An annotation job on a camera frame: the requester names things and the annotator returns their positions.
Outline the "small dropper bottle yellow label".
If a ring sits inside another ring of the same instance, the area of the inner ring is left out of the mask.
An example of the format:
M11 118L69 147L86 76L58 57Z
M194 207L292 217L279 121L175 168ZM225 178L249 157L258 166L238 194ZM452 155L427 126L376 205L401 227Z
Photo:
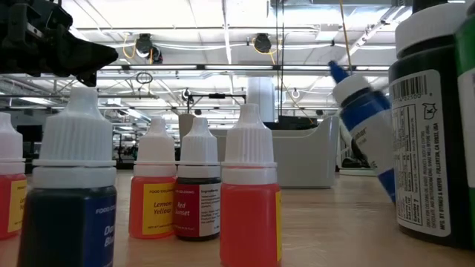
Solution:
M224 267L281 267L281 188L272 132L256 104L240 106L222 162L220 261Z
M174 139L166 132L166 121L153 118L139 140L131 179L129 235L136 239L159 239L174 233L173 204L175 164Z
M16 236L22 228L27 191L22 146L10 114L0 112L0 240Z

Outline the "small dropper bottle red label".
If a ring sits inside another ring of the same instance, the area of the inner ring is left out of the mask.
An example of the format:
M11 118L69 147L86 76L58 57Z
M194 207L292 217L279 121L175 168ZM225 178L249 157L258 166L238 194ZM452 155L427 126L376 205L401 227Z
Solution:
M195 118L183 137L174 185L173 229L186 241L220 235L220 163L217 138L205 118Z

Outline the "small dropper bottle blue label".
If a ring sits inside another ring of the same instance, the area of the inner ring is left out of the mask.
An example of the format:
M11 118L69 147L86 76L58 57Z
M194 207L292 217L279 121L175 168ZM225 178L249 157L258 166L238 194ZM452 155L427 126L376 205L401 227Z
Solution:
M93 89L46 119L24 204L17 267L112 267L117 170Z

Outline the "large bottle blue tip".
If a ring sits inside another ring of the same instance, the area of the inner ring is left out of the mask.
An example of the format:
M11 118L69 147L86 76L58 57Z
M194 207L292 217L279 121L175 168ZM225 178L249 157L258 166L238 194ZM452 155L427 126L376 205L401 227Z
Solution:
M395 202L391 104L363 76L349 74L334 61L328 65L336 83L332 96L340 107L342 122Z

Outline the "large bottle black tip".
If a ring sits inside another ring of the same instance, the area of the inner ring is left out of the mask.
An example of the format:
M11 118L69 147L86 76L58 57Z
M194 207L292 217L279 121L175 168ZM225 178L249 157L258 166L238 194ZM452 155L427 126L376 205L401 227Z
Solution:
M389 92L399 229L473 249L454 37L465 12L448 0L413 0L395 31Z

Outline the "white square column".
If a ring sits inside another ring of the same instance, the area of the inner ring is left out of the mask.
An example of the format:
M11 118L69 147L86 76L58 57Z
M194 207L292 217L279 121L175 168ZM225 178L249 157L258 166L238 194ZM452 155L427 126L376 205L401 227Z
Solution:
M275 86L270 76L251 76L247 80L246 101L256 104L262 112L273 112L275 108Z

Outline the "grey plastic caddy bin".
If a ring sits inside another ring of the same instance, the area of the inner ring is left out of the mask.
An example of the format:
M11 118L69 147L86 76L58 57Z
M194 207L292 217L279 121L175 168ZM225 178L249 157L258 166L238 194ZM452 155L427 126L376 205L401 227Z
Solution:
M278 184L285 188L329 188L334 184L338 119L332 117L317 128L306 131L272 131L274 160L278 167ZM225 159L224 147L219 146L220 163Z

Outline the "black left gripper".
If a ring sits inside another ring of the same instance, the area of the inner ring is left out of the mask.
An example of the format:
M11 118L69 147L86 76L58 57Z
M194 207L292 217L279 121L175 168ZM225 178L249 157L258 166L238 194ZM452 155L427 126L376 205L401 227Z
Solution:
M68 71L96 87L97 70L115 62L118 52L65 33L61 25L47 28L49 13L48 0L0 0L0 73Z

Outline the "distant black workstations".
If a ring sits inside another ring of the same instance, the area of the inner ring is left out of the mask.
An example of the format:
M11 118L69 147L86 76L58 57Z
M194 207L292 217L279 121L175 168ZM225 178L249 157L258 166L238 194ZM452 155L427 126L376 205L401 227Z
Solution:
M113 135L113 160L118 163L133 163L137 155L137 135L133 133L118 133Z

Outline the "black monitor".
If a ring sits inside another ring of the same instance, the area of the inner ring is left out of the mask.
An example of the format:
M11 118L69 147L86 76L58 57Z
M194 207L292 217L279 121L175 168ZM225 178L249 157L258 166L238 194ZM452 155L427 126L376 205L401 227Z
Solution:
M22 135L23 142L42 141L42 125L17 125L16 130Z

